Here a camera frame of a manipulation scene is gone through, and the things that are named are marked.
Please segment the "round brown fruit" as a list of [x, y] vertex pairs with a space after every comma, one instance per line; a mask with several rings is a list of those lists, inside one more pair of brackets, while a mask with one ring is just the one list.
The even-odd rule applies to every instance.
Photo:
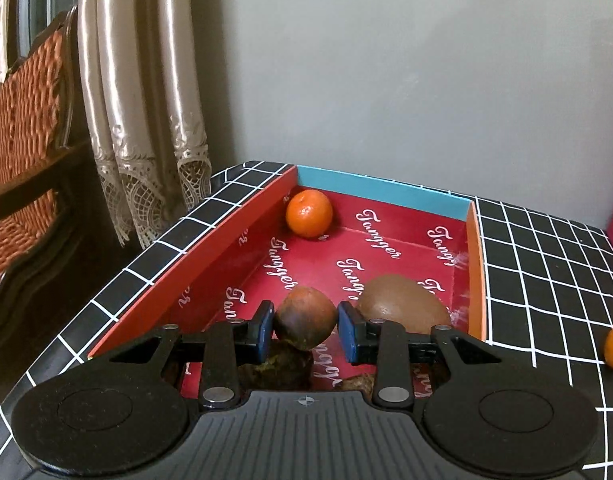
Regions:
[[331, 336], [337, 321], [337, 308], [323, 292], [297, 286], [277, 307], [273, 327], [278, 340], [310, 351]]

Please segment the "orange tangerine in box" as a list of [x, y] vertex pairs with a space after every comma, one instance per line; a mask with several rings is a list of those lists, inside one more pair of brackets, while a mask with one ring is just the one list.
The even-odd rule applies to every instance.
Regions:
[[315, 238], [325, 234], [331, 226], [334, 209], [323, 192], [308, 188], [288, 202], [285, 218], [294, 234]]

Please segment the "dark brown wrinkled fruit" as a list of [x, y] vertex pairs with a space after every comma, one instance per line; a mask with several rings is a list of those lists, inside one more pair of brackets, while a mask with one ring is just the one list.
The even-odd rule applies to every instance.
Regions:
[[266, 360], [238, 367], [242, 390], [302, 391], [311, 388], [313, 354], [273, 339]]

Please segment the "colourful cardboard fruit box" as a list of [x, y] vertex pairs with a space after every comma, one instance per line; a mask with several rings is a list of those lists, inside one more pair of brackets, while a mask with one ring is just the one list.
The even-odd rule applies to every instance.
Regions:
[[[325, 234], [304, 238], [288, 202], [314, 188], [331, 201]], [[475, 204], [397, 181], [280, 162], [218, 174], [212, 194], [137, 257], [95, 299], [114, 321], [87, 351], [96, 358], [154, 328], [184, 334], [251, 318], [297, 286], [355, 302], [365, 284], [400, 274], [435, 295], [454, 327], [487, 332], [485, 274]]]

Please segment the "large brown oval fruit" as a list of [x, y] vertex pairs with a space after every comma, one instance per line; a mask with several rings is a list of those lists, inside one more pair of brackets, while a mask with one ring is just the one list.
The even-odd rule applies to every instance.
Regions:
[[435, 295], [400, 274], [368, 281], [357, 300], [357, 311], [368, 320], [397, 322], [407, 333], [429, 334], [433, 326], [451, 324], [449, 310]]

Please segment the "dark spiky fruit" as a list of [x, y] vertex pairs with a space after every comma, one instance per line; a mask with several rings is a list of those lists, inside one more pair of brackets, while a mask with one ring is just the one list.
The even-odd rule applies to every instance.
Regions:
[[335, 391], [360, 391], [363, 398], [369, 402], [372, 400], [375, 385], [375, 375], [363, 373], [343, 379], [335, 385]]

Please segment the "beige satin curtain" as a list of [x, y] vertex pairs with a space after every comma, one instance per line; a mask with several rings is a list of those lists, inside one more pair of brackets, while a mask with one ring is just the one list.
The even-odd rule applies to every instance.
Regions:
[[192, 0], [79, 0], [85, 113], [120, 243], [154, 243], [211, 191]]

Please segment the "wooden sofa orange cushions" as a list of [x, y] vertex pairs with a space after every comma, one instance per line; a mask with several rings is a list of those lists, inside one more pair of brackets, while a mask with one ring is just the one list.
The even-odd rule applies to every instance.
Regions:
[[0, 84], [0, 348], [46, 330], [122, 262], [84, 110], [78, 11]]

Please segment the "black white grid tablecloth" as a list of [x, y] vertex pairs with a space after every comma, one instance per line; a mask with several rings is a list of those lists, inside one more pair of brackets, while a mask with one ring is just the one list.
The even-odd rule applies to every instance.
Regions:
[[[481, 339], [589, 396], [599, 414], [599, 438], [584, 473], [590, 479], [613, 479], [613, 370], [603, 361], [603, 343], [613, 328], [613, 246], [607, 235], [523, 207], [442, 193], [467, 198], [476, 207], [487, 314]], [[98, 307], [96, 296], [0, 406], [0, 479], [22, 479], [30, 472], [10, 429], [20, 396], [84, 363], [88, 349], [113, 324], [113, 315]]]

